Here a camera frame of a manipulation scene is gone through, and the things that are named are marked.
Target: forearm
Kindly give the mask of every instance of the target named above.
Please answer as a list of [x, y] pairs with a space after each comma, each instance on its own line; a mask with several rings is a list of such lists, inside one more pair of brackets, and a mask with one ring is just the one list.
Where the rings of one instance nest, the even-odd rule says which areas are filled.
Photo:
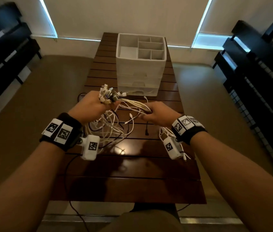
[[273, 177], [206, 132], [190, 141], [212, 182], [252, 231], [273, 231]]
[[39, 225], [64, 151], [42, 142], [0, 186], [0, 231], [31, 231]]

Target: person's left arm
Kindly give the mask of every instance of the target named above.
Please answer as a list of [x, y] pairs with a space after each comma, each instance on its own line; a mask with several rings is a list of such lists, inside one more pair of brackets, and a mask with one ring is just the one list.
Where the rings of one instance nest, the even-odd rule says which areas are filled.
[[[83, 125], [117, 104], [103, 105], [99, 92], [89, 92], [68, 114]], [[46, 210], [65, 152], [41, 142], [25, 162], [0, 186], [0, 231], [35, 231]]]

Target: person's left hand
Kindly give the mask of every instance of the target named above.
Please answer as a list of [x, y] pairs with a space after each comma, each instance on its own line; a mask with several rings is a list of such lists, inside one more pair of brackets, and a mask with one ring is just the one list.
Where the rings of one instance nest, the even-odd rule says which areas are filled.
[[111, 109], [116, 109], [120, 101], [111, 104], [102, 104], [99, 100], [99, 91], [90, 91], [68, 114], [78, 120], [82, 125], [98, 120], [101, 115]]

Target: tabletop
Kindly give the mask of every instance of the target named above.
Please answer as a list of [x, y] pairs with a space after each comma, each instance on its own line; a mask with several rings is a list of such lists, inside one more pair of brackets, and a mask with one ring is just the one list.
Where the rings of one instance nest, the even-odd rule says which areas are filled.
[[[104, 33], [92, 63], [84, 92], [100, 91], [107, 84], [117, 90], [116, 45], [117, 33]], [[145, 103], [143, 96], [128, 99]], [[167, 47], [167, 61], [159, 91], [149, 101], [162, 101], [175, 111], [183, 113], [180, 94]], [[131, 110], [119, 109], [119, 121], [130, 120]], [[125, 131], [128, 125], [122, 124]], [[199, 169], [194, 153], [188, 145], [183, 148], [192, 160], [171, 160], [159, 139], [159, 126], [135, 119], [133, 132], [119, 144], [106, 148], [94, 161], [76, 157], [80, 146], [70, 149], [59, 169], [51, 200], [146, 202], [146, 203], [206, 203]]]

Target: plastic drawer organizer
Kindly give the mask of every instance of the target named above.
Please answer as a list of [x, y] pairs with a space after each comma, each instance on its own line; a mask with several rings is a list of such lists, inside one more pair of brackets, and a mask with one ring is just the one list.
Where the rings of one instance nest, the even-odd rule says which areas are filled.
[[120, 33], [116, 49], [118, 91], [157, 96], [166, 58], [164, 37]]

